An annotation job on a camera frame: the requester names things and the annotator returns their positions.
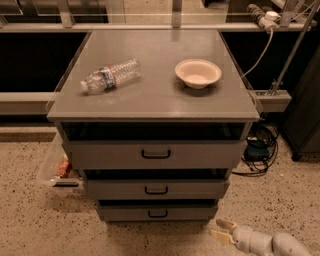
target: white bowl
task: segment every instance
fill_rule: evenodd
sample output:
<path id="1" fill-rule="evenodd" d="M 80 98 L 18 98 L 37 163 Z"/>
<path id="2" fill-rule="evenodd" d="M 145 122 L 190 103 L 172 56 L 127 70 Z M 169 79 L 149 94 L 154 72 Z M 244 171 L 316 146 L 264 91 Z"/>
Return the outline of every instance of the white bowl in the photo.
<path id="1" fill-rule="evenodd" d="M 194 89 L 202 89 L 217 82 L 221 77 L 221 69 L 206 60 L 190 59 L 180 62 L 175 72 L 186 85 Z"/>

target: black cable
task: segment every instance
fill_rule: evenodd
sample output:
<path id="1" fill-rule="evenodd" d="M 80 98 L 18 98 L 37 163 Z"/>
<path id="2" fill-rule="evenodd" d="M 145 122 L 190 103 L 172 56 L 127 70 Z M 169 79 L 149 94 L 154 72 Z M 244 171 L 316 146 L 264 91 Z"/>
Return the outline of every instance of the black cable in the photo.
<path id="1" fill-rule="evenodd" d="M 278 129 L 272 124 L 263 124 L 262 121 L 252 125 L 251 135 L 247 137 L 248 145 L 254 148 L 268 149 L 269 156 L 263 159 L 248 160 L 244 157 L 241 160 L 249 167 L 251 172 L 235 172 L 231 173 L 247 177 L 256 177 L 266 174 L 270 166 L 275 162 L 278 154 L 277 138 L 279 136 Z"/>

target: drawer cabinet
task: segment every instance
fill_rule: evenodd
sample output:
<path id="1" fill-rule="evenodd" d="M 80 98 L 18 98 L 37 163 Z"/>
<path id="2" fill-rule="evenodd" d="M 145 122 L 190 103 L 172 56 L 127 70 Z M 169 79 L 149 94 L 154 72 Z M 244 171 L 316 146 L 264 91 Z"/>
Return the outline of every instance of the drawer cabinet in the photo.
<path id="1" fill-rule="evenodd" d="M 47 117 L 101 220 L 212 218 L 259 120 L 219 32 L 99 30 L 84 49 Z M 140 78 L 100 95 L 79 93 L 87 74 L 128 56 L 141 63 Z M 214 62 L 222 78 L 186 88 L 174 70 L 187 56 Z"/>
<path id="2" fill-rule="evenodd" d="M 246 142 L 99 141 L 63 147 L 76 169 L 234 168 Z"/>
<path id="3" fill-rule="evenodd" d="M 209 220 L 217 211 L 215 200 L 98 201 L 104 221 Z"/>
<path id="4" fill-rule="evenodd" d="M 93 170 L 83 176 L 86 193 L 94 200 L 219 199 L 229 186 L 223 171 Z"/>

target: power cord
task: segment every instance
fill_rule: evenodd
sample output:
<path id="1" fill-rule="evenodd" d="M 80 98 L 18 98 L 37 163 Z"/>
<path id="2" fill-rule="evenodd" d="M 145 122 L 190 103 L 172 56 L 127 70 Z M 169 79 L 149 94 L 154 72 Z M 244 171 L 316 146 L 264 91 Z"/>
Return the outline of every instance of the power cord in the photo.
<path id="1" fill-rule="evenodd" d="M 249 167 L 251 172 L 235 172 L 231 173 L 247 177 L 257 177 L 266 174 L 270 166 L 274 164 L 274 161 L 278 154 L 278 142 L 279 136 L 278 129 L 272 124 L 263 124 L 262 121 L 254 123 L 251 128 L 251 135 L 247 137 L 248 146 L 252 148 L 265 149 L 269 152 L 268 156 L 263 156 L 257 159 L 251 159 L 249 156 L 244 156 L 241 160 Z"/>
<path id="2" fill-rule="evenodd" d="M 272 38 L 273 38 L 273 29 L 270 28 L 270 37 L 269 37 L 269 41 L 268 41 L 266 47 L 264 48 L 264 50 L 263 50 L 263 52 L 261 53 L 259 59 L 258 59 L 257 62 L 253 65 L 253 67 L 250 68 L 246 73 L 244 73 L 244 74 L 241 76 L 241 78 L 245 77 L 245 76 L 248 75 L 252 70 L 254 70 L 254 69 L 256 68 L 256 66 L 259 64 L 260 60 L 262 59 L 262 57 L 264 56 L 264 54 L 265 54 L 266 51 L 268 50 L 269 45 L 270 45 L 270 43 L 271 43 L 271 41 L 272 41 Z"/>

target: metal pole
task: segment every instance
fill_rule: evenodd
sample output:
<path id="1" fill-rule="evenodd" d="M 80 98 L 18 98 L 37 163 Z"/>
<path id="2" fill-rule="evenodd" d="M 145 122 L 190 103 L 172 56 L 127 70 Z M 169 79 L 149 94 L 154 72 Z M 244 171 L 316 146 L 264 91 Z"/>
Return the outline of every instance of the metal pole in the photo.
<path id="1" fill-rule="evenodd" d="M 282 82 L 282 79 L 283 79 L 285 73 L 287 72 L 287 69 L 288 69 L 288 67 L 289 67 L 294 55 L 296 54 L 296 52 L 297 52 L 297 50 L 298 50 L 298 48 L 300 46 L 300 43 L 301 43 L 306 31 L 308 30 L 308 28 L 309 28 L 309 26 L 311 24 L 311 21 L 313 20 L 313 16 L 317 12 L 319 6 L 320 6 L 320 0 L 316 0 L 316 2 L 314 3 L 313 8 L 312 8 L 312 10 L 311 10 L 311 12 L 309 14 L 309 17 L 306 20 L 306 22 L 305 22 L 305 24 L 304 24 L 304 26 L 302 28 L 302 31 L 299 34 L 299 37 L 298 37 L 295 45 L 293 46 L 293 49 L 292 49 L 292 51 L 291 51 L 291 53 L 290 53 L 290 55 L 289 55 L 289 57 L 287 59 L 287 62 L 285 63 L 285 65 L 284 65 L 284 67 L 283 67 L 283 69 L 282 69 L 282 71 L 281 71 L 281 73 L 279 75 L 278 80 L 276 82 L 272 83 L 272 86 L 269 89 L 269 91 L 267 92 L 267 95 L 271 95 L 271 96 L 275 95 L 277 89 L 279 88 L 279 86 L 280 86 L 280 84 Z"/>
<path id="2" fill-rule="evenodd" d="M 182 0 L 172 1 L 172 27 L 181 27 Z"/>

